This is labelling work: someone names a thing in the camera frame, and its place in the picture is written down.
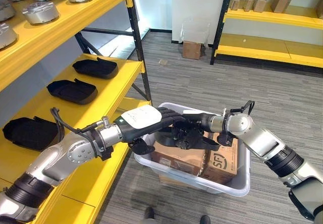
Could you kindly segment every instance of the black cable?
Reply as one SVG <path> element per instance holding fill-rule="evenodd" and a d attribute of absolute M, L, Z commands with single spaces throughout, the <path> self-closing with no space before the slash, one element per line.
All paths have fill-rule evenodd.
<path fill-rule="evenodd" d="M 239 109 L 231 109 L 230 112 L 231 113 L 234 113 L 234 112 L 243 113 L 249 107 L 248 115 L 250 115 L 250 113 L 252 112 L 252 109 L 254 108 L 254 105 L 255 105 L 255 101 L 248 100 L 247 103 L 243 107 L 241 107 Z"/>
<path fill-rule="evenodd" d="M 63 127 L 66 127 L 67 129 L 69 129 L 71 132 L 74 132 L 75 134 L 78 134 L 82 137 L 84 137 L 86 140 L 88 140 L 93 148 L 94 151 L 94 155 L 95 157 L 97 157 L 97 153 L 96 153 L 96 148 L 94 146 L 93 140 L 91 138 L 89 138 L 88 136 L 86 136 L 85 134 L 83 134 L 81 131 L 81 129 L 75 129 L 73 127 L 71 127 L 70 125 L 68 125 L 67 123 L 65 123 L 62 118 L 59 115 L 59 109 L 57 108 L 51 108 L 50 109 L 50 113 L 52 114 L 52 116 L 54 117 L 55 121 L 58 122 L 60 125 L 62 125 Z"/>

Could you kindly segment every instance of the white label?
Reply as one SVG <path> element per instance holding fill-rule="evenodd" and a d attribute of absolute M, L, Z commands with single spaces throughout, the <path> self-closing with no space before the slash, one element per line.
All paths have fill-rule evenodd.
<path fill-rule="evenodd" d="M 149 104 L 124 112 L 121 116 L 135 129 L 151 126 L 162 119 L 161 113 Z"/>
<path fill-rule="evenodd" d="M 159 159 L 159 163 L 162 164 L 162 165 L 166 165 L 167 167 L 170 167 L 172 161 L 170 161 L 169 159 L 166 159 L 166 158 L 161 157 Z"/>

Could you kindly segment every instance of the white plastic bin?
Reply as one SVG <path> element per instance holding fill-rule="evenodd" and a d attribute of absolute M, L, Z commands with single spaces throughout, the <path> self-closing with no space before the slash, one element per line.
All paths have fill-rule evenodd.
<path fill-rule="evenodd" d="M 167 107 L 181 114 L 185 109 L 193 109 L 169 102 L 162 103 L 160 106 Z M 154 134 L 145 135 L 143 139 L 148 145 L 153 145 L 155 142 Z M 226 185 L 221 185 L 153 162 L 151 161 L 150 154 L 142 156 L 135 154 L 135 159 L 138 163 L 150 167 L 158 175 L 167 176 L 173 180 L 206 190 L 213 194 L 223 192 L 233 196 L 245 196 L 250 190 L 250 152 L 242 141 L 238 141 L 238 173 L 230 182 L 226 183 Z"/>

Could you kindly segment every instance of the black shoe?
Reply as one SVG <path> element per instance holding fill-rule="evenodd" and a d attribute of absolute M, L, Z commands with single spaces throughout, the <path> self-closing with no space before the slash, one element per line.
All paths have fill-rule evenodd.
<path fill-rule="evenodd" d="M 207 215 L 203 215 L 200 220 L 200 224 L 211 224 L 211 219 Z"/>
<path fill-rule="evenodd" d="M 146 208 L 144 219 L 155 219 L 155 213 L 151 207 Z"/>

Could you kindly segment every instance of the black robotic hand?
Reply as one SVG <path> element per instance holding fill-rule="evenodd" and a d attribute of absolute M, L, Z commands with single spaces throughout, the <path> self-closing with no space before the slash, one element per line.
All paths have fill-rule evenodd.
<path fill-rule="evenodd" d="M 127 142 L 131 150 L 139 155 L 155 150 L 140 137 L 159 131 L 176 122 L 186 121 L 181 114 L 165 107 L 146 106 L 140 108 L 128 111 L 126 115 L 122 114 L 114 121 L 122 133 L 122 141 Z"/>

